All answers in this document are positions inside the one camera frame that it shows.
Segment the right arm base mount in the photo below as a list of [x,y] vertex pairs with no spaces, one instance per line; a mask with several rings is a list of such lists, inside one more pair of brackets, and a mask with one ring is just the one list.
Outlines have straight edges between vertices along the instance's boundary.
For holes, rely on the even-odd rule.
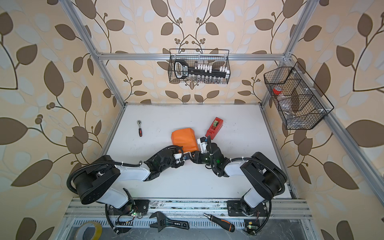
[[243,199],[227,201],[227,209],[230,217],[266,217],[268,215],[268,208],[263,202],[256,207],[250,207]]

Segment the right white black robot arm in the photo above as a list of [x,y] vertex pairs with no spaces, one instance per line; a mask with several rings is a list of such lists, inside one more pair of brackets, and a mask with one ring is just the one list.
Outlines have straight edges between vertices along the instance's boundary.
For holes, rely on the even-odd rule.
[[210,167],[217,177],[245,176],[252,185],[241,198],[244,208],[254,209],[286,190],[286,174],[261,152],[251,157],[226,158],[215,143],[208,144],[205,152],[190,154],[195,164]]

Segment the yellow orange wrapping paper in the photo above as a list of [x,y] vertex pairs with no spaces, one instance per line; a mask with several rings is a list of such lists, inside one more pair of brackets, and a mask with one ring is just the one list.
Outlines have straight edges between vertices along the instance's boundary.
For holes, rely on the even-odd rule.
[[199,150],[195,132],[191,128],[172,132],[171,140],[173,145],[181,147],[184,152],[195,152]]

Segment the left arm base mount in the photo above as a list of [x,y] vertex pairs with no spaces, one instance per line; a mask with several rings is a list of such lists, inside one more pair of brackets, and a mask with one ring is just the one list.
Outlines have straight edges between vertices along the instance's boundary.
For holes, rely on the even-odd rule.
[[128,191],[126,191],[126,197],[128,197],[128,201],[121,208],[113,208],[114,215],[141,218],[147,214],[150,200],[134,200]]

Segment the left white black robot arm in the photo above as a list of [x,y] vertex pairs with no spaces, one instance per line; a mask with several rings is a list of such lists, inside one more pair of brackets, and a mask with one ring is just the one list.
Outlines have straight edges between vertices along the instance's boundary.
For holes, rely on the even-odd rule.
[[168,146],[148,160],[128,164],[104,155],[93,163],[73,171],[67,179],[68,189],[77,194],[83,205],[94,202],[116,209],[132,208],[134,200],[123,181],[152,181],[168,168],[179,168],[190,155],[179,146]]

